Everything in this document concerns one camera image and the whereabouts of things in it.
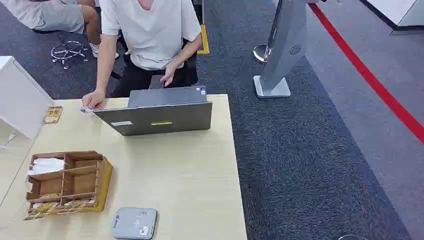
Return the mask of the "person's right hand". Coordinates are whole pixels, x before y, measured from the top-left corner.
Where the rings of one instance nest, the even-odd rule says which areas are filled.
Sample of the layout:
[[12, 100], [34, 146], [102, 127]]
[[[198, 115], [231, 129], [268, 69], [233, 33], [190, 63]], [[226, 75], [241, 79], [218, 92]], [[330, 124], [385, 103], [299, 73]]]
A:
[[81, 99], [82, 107], [91, 110], [101, 109], [104, 106], [106, 92], [104, 90], [94, 90], [91, 93], [84, 95]]

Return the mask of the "person's left hand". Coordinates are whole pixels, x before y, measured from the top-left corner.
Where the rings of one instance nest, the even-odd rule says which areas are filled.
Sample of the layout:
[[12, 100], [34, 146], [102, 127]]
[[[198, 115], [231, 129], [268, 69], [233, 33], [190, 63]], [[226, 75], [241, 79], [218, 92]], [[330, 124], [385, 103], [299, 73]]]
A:
[[166, 88], [168, 87], [172, 82], [175, 75], [177, 67], [174, 64], [169, 64], [166, 69], [165, 73], [160, 79], [160, 81], [163, 83], [163, 86]]

